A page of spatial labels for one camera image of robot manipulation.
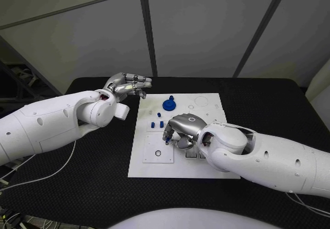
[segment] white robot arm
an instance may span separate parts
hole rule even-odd
[[[231,171],[262,186],[330,198],[330,154],[249,129],[254,133],[244,134],[236,127],[219,122],[206,125],[193,114],[177,115],[169,121],[163,140],[186,149],[196,141],[216,170]],[[171,139],[174,131],[180,140]]]
[[[151,87],[150,78],[118,73],[102,89],[35,102],[1,118],[0,165],[61,148],[105,127],[112,117],[125,120],[130,108],[118,102],[127,94],[146,98],[144,87]]]

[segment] robotic hand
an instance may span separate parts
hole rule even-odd
[[[144,87],[151,87],[150,78],[118,73],[102,89],[35,102],[1,118],[0,165],[61,148],[105,127],[112,117],[125,120],[130,108],[118,102],[128,94],[146,98]]]
[[[239,128],[249,130],[244,134]],[[173,140],[174,131],[180,140]],[[212,122],[193,114],[169,121],[163,140],[180,149],[193,147],[210,166],[282,192],[330,198],[330,154],[241,126]]]

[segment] black mesh tabletop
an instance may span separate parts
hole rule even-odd
[[[108,77],[79,78],[68,93],[102,88]],[[287,79],[153,79],[150,94],[219,93],[226,121],[330,151],[330,133],[297,84]],[[329,228],[330,218],[294,203],[285,193],[231,179],[128,178],[140,98],[122,103],[127,120],[76,141],[72,160],[49,179],[3,192],[0,206],[24,214],[107,228],[131,216],[163,208],[207,208],[252,217],[281,228]],[[73,144],[37,155],[17,170],[16,184],[50,175],[68,160]],[[301,195],[330,210],[330,200]]]

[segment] white board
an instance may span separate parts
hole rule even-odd
[[[170,95],[177,106],[173,111],[166,111],[163,102]],[[184,151],[166,145],[163,131],[167,121],[183,113],[197,115],[207,124],[215,119],[226,122],[219,94],[148,94],[140,100],[128,177],[239,179],[235,173],[223,173],[210,167],[196,146]]]

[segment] blue object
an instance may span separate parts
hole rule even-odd
[[[174,102],[174,97],[170,96],[170,98],[163,102],[163,109],[166,111],[173,111],[176,109],[176,102]]]

